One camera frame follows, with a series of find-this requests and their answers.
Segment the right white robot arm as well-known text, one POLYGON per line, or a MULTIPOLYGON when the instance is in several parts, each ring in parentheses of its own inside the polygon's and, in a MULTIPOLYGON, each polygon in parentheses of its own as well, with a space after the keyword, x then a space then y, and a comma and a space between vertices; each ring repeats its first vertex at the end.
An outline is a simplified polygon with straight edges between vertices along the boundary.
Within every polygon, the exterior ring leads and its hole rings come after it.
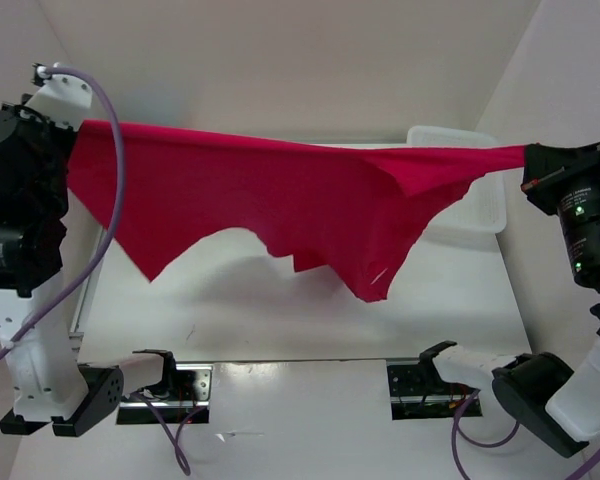
MULTIPOLYGON (((559 218, 575 283, 600 294, 600 142, 525 146, 520 189, 537 209, 559 218)), ((600 303, 590 312, 600 322, 600 303)), ((452 341, 422 352, 419 364, 426 391, 452 383, 489 389, 511 417, 565 458, 600 435, 600 327, 577 369, 547 352, 492 355, 452 341)))

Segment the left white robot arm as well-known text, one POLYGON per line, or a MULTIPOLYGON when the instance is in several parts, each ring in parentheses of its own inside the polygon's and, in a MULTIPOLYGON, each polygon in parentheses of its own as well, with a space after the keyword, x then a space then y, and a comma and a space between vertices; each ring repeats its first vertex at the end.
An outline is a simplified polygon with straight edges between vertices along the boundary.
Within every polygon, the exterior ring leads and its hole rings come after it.
POLYGON ((173 355, 140 350, 121 361, 77 361, 57 311, 72 291, 63 281, 60 246, 68 210, 68 160, 92 103, 86 85, 62 93, 43 87, 0 108, 0 359, 9 369, 7 435, 51 426, 79 437, 146 390, 156 399, 179 387, 173 355))

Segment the pink t shirt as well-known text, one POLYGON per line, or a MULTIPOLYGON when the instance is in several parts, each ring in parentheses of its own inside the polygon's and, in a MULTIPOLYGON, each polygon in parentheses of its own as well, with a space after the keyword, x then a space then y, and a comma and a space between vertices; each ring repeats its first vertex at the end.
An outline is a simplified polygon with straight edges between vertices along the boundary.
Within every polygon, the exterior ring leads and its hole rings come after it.
POLYGON ((430 221, 522 146, 351 149, 126 123, 116 240, 148 279, 219 231, 254 233, 302 272, 332 268, 384 300, 430 221))

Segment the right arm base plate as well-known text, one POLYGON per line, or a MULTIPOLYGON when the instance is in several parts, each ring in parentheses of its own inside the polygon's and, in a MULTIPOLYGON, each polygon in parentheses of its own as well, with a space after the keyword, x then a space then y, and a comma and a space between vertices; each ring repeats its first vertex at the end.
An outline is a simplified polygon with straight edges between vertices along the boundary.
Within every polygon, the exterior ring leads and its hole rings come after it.
POLYGON ((449 384, 429 377, 415 361, 388 362, 386 372, 395 421, 452 418, 474 392, 464 384, 449 384))

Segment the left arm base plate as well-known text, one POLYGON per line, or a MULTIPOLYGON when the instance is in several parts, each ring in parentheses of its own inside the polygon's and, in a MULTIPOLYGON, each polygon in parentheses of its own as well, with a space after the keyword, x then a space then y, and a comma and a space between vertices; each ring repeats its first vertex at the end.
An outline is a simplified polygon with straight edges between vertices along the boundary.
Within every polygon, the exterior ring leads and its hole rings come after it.
MULTIPOLYGON (((137 391, 157 410, 167 425, 207 424, 210 416, 210 364, 181 363, 166 386, 137 391)), ((124 397, 116 414, 117 425, 157 425, 158 419, 143 400, 124 397)))

